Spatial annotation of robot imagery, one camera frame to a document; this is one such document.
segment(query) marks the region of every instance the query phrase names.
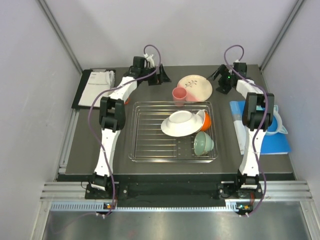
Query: gray wall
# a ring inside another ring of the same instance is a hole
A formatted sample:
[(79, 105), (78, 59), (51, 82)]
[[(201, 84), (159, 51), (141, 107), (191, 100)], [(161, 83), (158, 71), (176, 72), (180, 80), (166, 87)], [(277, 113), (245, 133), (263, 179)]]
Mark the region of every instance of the gray wall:
[(295, 171), (320, 211), (319, 10), (320, 1), (306, 1), (264, 75), (289, 131)]
[(79, 82), (35, 0), (0, 4), (0, 239), (29, 239)]
[(234, 44), (261, 64), (296, 0), (46, 1), (85, 69), (127, 67), (146, 44), (167, 66), (219, 65)]

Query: metal dish rack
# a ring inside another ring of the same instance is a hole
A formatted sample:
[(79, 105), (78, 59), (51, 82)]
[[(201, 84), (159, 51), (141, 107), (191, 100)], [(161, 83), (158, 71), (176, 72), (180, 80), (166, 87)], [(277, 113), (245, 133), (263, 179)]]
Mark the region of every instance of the metal dish rack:
[[(211, 117), (211, 127), (206, 131), (214, 141), (214, 148), (203, 156), (194, 153), (196, 133), (183, 137), (165, 135), (161, 123), (180, 110), (196, 113), (206, 110)], [(136, 102), (130, 127), (132, 139), (129, 158), (138, 163), (210, 163), (218, 156), (213, 108), (210, 102), (185, 102), (177, 107), (174, 102)]]

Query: red cup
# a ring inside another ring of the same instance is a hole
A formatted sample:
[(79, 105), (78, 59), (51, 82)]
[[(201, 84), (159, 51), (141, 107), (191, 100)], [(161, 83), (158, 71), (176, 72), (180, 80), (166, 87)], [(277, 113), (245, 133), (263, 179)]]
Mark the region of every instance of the red cup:
[(187, 98), (187, 90), (184, 87), (176, 87), (172, 91), (172, 97), (176, 106), (183, 106)]

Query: gray floor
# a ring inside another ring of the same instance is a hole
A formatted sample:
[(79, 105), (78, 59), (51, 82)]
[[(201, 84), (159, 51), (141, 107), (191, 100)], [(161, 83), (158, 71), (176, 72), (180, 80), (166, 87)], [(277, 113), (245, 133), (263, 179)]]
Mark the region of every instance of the gray floor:
[[(54, 231), (81, 212), (51, 212)], [(264, 203), (250, 218), (234, 212), (114, 212), (84, 216), (43, 240), (311, 240), (299, 203)]]
[[(213, 93), (209, 102), (213, 106), (214, 123), (217, 137), (218, 158), (211, 163), (136, 163), (129, 159), (130, 123), (133, 104), (144, 101), (172, 101), (172, 89), (178, 81), (187, 75), (211, 75), (218, 66), (168, 66), (165, 71), (171, 83), (159, 86), (148, 86), (142, 83), (131, 95), (126, 105), (126, 125), (118, 138), (114, 161), (114, 174), (198, 174), (198, 173), (236, 173), (242, 156), (237, 142), (235, 127), (229, 107), (230, 101), (242, 101), (244, 98), (234, 89), (228, 95), (215, 91), (218, 81), (212, 82)], [(116, 85), (128, 68), (116, 69)], [(256, 84), (265, 87), (257, 65), (248, 66), (248, 77)], [(99, 145), (89, 131), (87, 124), (88, 110), (80, 110), (73, 138), (71, 152), (66, 168), (67, 174), (92, 174), (98, 162)], [(92, 114), (92, 126), (101, 135), (99, 111)], [(261, 166), (266, 173), (292, 173), (293, 169), (288, 155), (262, 155)]]

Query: orange cup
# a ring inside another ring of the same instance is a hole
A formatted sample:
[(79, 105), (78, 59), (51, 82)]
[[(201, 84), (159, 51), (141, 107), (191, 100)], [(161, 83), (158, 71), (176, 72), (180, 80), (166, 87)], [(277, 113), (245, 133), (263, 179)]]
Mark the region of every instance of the orange cup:
[(210, 115), (205, 110), (199, 110), (197, 113), (202, 118), (202, 127), (200, 128), (200, 131), (206, 131), (211, 127), (211, 118)]

